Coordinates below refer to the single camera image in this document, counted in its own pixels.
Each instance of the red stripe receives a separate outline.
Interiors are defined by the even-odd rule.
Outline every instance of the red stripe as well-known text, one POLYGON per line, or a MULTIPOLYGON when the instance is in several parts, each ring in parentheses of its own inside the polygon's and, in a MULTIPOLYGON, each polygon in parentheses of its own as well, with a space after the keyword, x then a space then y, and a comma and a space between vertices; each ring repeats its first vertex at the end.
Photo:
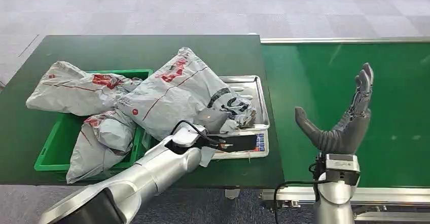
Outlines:
POLYGON ((93 92, 97 91, 97 90, 91 90, 91 89, 87 89, 87 88, 83 88, 83 87, 79 87, 79 86, 50 85, 50 84, 46 84, 46 83, 43 83, 43 85, 45 85, 45 86, 55 86, 55 87, 63 86, 63 87, 67 87, 67 88, 78 88, 78 89, 87 90, 87 91, 93 91, 93 92))
POLYGON ((167 90, 166 90, 166 92, 164 93, 164 95, 162 95, 160 98, 158 98, 158 99, 154 102, 154 104, 152 104, 152 106, 149 108, 149 110, 147 111, 147 114, 145 115, 144 119, 142 119, 142 122, 147 118, 147 116, 148 116, 149 112, 150 112, 150 111, 151 111, 151 109, 155 106, 155 104, 157 104, 157 102, 167 94, 167 92, 170 90, 170 88, 173 88, 173 87, 179 87, 179 86, 180 86, 180 85, 182 85, 185 81, 187 81, 189 78, 193 77, 195 74, 197 74, 198 72, 200 72, 200 71, 202 71, 202 70, 204 70, 204 69, 206 69, 206 68, 207 68, 207 67, 204 67, 203 69, 196 71, 196 72, 195 72, 194 74, 192 74, 190 77, 186 78, 184 81, 182 81, 181 83, 179 83, 179 85, 177 85, 177 86, 171 86, 171 87, 167 88, 167 90))
POLYGON ((88 140, 87 136, 84 134, 84 132, 82 132, 82 130, 81 130, 81 133, 82 133, 82 135, 87 139, 88 143, 90 143, 90 145, 91 145, 91 146, 93 146, 93 145, 91 144, 91 142, 88 140))

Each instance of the metal frame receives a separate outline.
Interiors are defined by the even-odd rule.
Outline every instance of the metal frame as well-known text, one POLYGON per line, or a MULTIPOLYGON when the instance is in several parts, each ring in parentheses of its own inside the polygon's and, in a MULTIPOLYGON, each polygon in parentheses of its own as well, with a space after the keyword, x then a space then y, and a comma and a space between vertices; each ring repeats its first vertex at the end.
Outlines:
POLYGON ((430 213, 419 212, 366 212, 357 215, 355 220, 359 221, 413 221, 429 222, 430 213))
MULTIPOLYGON (((273 200, 274 190, 261 190, 262 200, 273 200)), ((280 189, 277 200, 299 201, 313 204, 315 194, 312 187, 288 187, 280 189)), ((407 188, 357 188, 351 199, 353 205, 430 205, 430 189, 407 188)))
POLYGON ((289 43, 428 43, 430 37, 417 36, 412 38, 262 38, 261 44, 289 44, 289 43))

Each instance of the gray carpet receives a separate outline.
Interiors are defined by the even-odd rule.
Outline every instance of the gray carpet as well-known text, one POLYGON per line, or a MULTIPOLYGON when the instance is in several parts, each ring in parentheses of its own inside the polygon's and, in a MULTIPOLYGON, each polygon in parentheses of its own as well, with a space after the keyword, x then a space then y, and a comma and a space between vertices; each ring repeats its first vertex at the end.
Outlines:
MULTIPOLYGON (((246 34, 263 38, 430 35, 430 0, 0 0, 0 82, 47 34, 246 34)), ((0 186, 0 223, 35 223, 75 187, 0 186)), ((282 223, 311 223, 309 208, 282 223)), ((257 192, 168 190, 134 223, 274 223, 257 192)))

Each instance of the stainless steel tray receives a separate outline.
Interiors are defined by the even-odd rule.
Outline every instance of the stainless steel tray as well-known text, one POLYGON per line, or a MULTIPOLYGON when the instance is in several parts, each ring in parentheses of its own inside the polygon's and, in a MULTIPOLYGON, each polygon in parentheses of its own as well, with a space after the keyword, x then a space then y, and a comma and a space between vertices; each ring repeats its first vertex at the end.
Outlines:
POLYGON ((239 131, 257 131, 270 127, 269 116, 267 115, 266 102, 264 101, 263 87, 258 76, 226 76, 220 79, 230 86, 241 97, 252 100, 257 110, 254 127, 239 131))

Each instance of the humanoid robot hand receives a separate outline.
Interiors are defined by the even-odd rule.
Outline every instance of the humanoid robot hand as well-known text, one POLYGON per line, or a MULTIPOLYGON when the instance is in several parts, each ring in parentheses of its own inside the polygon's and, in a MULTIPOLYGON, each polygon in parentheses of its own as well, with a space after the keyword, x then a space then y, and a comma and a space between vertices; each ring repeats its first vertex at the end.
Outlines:
POLYGON ((371 116, 368 105, 373 86, 373 70, 369 63, 363 64, 359 75, 355 77, 355 84, 351 105, 330 131, 320 130, 307 119, 303 108, 295 108, 296 123, 312 144, 325 154, 355 154, 366 134, 371 116))

